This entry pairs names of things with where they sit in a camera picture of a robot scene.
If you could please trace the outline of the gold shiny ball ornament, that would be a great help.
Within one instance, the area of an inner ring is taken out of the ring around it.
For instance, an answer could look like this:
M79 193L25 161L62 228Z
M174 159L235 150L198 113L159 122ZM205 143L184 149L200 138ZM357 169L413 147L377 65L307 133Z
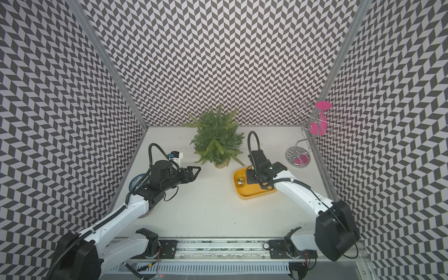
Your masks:
M243 186L245 184L245 181L242 178L238 178L237 182L239 186Z

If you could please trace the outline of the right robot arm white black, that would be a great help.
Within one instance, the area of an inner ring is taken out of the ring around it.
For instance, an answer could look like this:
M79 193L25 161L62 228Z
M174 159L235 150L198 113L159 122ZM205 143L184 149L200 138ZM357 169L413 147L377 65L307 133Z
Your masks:
M307 250L320 251L331 261L340 259L360 239L350 206L343 200L332 201L299 181L280 162L271 163L264 152L254 150L248 156L253 169L248 178L262 189L272 187L295 203L311 217L308 227L296 227L285 237L288 254L297 258Z

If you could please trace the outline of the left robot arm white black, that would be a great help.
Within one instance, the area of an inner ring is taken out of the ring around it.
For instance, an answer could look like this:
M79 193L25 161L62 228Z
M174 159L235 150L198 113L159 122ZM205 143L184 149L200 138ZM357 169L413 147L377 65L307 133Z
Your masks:
M98 280L134 256L158 253L157 234L145 228L112 244L112 240L139 217L148 213L167 190L196 180L201 168L181 168L168 159L154 163L135 183L124 204L79 233L67 233L58 242L47 272L48 280Z

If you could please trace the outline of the small green christmas tree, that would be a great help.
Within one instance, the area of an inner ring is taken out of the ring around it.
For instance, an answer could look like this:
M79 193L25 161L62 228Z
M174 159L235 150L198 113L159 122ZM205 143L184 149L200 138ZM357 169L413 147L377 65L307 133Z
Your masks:
M239 155L242 154L240 148L245 136L238 132L237 114L237 109L225 113L222 106L218 106L200 117L191 115L191 121L181 125L197 130L190 144L199 156L198 163L212 163L217 168L227 167L231 161L244 165Z

